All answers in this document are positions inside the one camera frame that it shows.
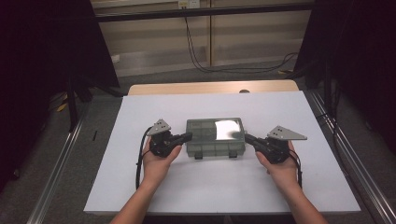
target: green plastic box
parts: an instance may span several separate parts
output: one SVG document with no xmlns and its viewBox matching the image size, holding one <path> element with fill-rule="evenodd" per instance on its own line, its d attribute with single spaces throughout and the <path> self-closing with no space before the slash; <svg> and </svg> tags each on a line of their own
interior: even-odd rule
<svg viewBox="0 0 396 224">
<path fill-rule="evenodd" d="M 236 158 L 245 152 L 245 131 L 240 118 L 188 119 L 187 130 L 192 133 L 188 142 L 189 157 L 228 156 Z"/>
</svg>

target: person's left hand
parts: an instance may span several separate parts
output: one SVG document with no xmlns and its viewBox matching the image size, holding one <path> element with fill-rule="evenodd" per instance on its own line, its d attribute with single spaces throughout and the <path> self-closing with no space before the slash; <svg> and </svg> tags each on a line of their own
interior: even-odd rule
<svg viewBox="0 0 396 224">
<path fill-rule="evenodd" d="M 145 153 L 147 152 L 146 155 L 143 157 L 143 168 L 145 174 L 143 177 L 142 185 L 149 184 L 156 189 L 165 179 L 172 161 L 180 153 L 181 146 L 176 146 L 168 157 L 161 158 L 155 156 L 149 151 L 150 139 L 151 138 L 147 140 L 146 145 L 142 152 L 143 153 L 142 155 L 145 155 Z"/>
</svg>

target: hand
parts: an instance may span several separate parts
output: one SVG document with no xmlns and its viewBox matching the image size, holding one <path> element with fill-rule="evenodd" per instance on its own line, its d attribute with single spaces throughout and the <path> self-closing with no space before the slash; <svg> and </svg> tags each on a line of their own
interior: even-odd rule
<svg viewBox="0 0 396 224">
<path fill-rule="evenodd" d="M 290 150 L 294 151 L 294 146 L 289 141 Z M 267 174 L 269 174 L 276 186 L 280 190 L 289 189 L 291 187 L 298 186 L 296 171 L 297 167 L 291 158 L 287 158 L 284 162 L 279 164 L 271 164 L 264 155 L 260 152 L 256 152 L 257 159 L 259 162 L 267 168 Z"/>
<path fill-rule="evenodd" d="M 144 178 L 142 181 L 142 185 L 149 184 L 151 187 L 155 189 L 160 186 L 163 180 L 168 173 L 169 167 L 172 161 L 178 156 L 181 150 L 181 146 L 175 147 L 171 154 L 169 154 L 166 158 L 161 158 L 158 156 L 153 155 L 149 151 L 149 138 L 146 142 L 146 145 L 143 149 L 143 168 L 144 168 Z"/>
</svg>

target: forearm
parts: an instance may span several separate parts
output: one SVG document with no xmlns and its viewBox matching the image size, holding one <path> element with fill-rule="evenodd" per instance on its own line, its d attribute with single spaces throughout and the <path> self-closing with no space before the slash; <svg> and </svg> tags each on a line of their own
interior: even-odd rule
<svg viewBox="0 0 396 224">
<path fill-rule="evenodd" d="M 111 223 L 142 223 L 157 187 L 157 185 L 150 184 L 143 180 L 139 189 L 122 207 L 121 211 L 114 217 Z"/>
<path fill-rule="evenodd" d="M 285 197 L 296 223 L 327 223 L 323 215 L 305 197 L 303 190 L 298 185 L 292 188 L 280 189 L 280 191 Z"/>
</svg>

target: white tabletop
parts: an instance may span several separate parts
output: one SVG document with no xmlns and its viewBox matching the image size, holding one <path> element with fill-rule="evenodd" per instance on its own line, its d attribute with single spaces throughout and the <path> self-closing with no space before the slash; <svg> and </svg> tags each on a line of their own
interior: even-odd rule
<svg viewBox="0 0 396 224">
<path fill-rule="evenodd" d="M 123 98 L 117 121 L 84 211 L 117 213 L 134 193 L 140 141 L 164 119 L 172 134 L 187 119 L 241 118 L 245 130 L 265 135 L 283 126 L 308 137 L 293 141 L 302 161 L 304 193 L 320 212 L 360 211 L 349 185 L 301 91 L 139 95 Z M 289 208 L 254 148 L 237 159 L 189 158 L 183 147 L 148 209 L 158 215 L 276 214 Z"/>
</svg>

